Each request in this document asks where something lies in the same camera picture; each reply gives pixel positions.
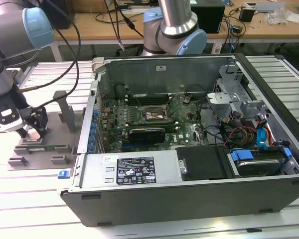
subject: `metal frame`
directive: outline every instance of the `metal frame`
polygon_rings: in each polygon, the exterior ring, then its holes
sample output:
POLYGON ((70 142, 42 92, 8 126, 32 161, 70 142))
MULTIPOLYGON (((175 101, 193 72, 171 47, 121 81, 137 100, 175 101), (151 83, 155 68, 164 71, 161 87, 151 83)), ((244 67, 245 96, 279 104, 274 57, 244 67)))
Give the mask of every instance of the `metal frame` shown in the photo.
MULTIPOLYGON (((219 54, 222 45, 225 42, 223 38, 208 38, 207 43, 213 43, 212 54, 219 54)), ((68 41, 70 45, 78 45, 78 41, 68 41)), ((143 39, 122 39, 123 44, 143 44, 143 39)), ((299 38, 240 38, 240 43, 284 43, 284 42, 299 42, 299 38)), ((95 40, 81 40, 82 45, 114 45, 118 44, 116 39, 95 39, 95 40)), ((63 61, 59 46, 66 45, 62 40, 55 41, 51 45, 51 50, 55 61, 63 61)))

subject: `metal slotted table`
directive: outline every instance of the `metal slotted table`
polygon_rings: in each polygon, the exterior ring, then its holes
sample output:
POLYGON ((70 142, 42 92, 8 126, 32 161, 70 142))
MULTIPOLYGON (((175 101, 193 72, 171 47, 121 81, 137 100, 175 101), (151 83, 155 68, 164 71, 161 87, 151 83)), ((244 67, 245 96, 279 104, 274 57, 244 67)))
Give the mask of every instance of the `metal slotted table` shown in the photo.
MULTIPOLYGON (((299 72, 286 60, 274 56, 248 57, 287 108, 299 121, 299 72)), ((39 63, 29 67, 23 85, 41 85, 60 75, 69 62, 39 63)), ((87 102, 94 78, 91 61, 80 62, 80 84, 68 98, 76 111, 87 102)), ((38 105, 52 98, 57 89, 70 90, 75 81, 75 69, 53 86, 26 93, 28 102, 38 105)), ((254 95, 261 99, 256 90, 254 95)), ((58 105, 47 107, 59 111, 58 105)), ((209 218, 177 222, 86 228, 65 205, 56 189, 69 185, 68 179, 58 180, 59 169, 7 171, 6 162, 19 137, 0 130, 0 239, 9 237, 54 238, 226 238, 276 239, 299 238, 299 199, 279 213, 209 218)))

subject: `sticker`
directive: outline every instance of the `sticker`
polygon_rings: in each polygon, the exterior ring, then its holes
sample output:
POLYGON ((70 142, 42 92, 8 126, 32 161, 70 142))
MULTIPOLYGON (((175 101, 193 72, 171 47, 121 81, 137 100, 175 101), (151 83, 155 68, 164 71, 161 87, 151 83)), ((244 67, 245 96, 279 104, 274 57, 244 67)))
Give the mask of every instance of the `sticker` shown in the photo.
POLYGON ((118 185, 137 185, 156 183, 156 173, 153 157, 119 158, 117 161, 118 185))
POLYGON ((104 155, 102 163, 116 163, 118 158, 117 155, 104 155))
POLYGON ((156 71, 166 71, 166 66, 156 66, 156 71))
POLYGON ((28 148, 27 150, 30 152, 45 151, 45 148, 28 148))

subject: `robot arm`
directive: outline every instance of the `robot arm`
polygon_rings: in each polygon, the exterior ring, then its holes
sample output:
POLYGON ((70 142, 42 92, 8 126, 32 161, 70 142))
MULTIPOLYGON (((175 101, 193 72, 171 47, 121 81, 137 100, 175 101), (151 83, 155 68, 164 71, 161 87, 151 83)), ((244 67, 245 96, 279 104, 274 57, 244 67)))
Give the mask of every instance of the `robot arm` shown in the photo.
POLYGON ((207 34, 198 28, 190 0, 158 0, 144 13, 144 56, 201 54, 207 34))
POLYGON ((37 114, 40 117, 27 111, 29 105, 1 61, 52 44, 53 30, 40 8, 23 9, 23 1, 4 2, 0 0, 0 127, 7 131, 22 131, 27 123, 41 135, 45 133, 47 121, 45 109, 40 109, 41 114, 37 114))

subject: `light blue joint cap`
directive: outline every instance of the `light blue joint cap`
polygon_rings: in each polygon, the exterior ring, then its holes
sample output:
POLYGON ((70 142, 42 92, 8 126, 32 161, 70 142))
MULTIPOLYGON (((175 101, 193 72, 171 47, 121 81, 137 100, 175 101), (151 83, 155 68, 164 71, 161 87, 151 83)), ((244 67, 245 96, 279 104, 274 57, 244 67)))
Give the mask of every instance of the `light blue joint cap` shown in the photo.
POLYGON ((38 7, 25 8, 22 17, 26 34, 37 50, 54 42, 52 26, 42 9, 38 7))
POLYGON ((154 7, 144 12, 143 22, 155 21, 162 18, 163 18, 163 14, 161 13, 160 7, 154 7))
POLYGON ((207 34, 199 29, 188 36, 177 51, 177 55, 201 54, 207 44, 207 34))

